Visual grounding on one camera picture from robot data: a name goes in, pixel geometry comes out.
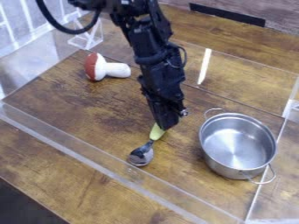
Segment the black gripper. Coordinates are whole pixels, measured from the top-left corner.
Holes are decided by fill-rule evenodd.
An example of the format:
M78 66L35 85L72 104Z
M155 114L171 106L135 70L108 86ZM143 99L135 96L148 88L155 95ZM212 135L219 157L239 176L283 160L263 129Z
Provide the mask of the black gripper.
M183 60L176 53L155 65L142 65L142 84L155 122L162 130L168 130L188 115L183 106L184 81Z

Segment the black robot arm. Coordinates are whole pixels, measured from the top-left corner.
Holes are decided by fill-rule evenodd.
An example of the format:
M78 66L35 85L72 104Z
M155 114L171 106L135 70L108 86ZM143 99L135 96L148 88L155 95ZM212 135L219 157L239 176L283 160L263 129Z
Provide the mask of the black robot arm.
M183 106L184 66L187 53L170 41L171 24L158 0L68 0L86 11L106 12L120 27L134 49L142 74L138 81L155 122L168 130L187 115Z

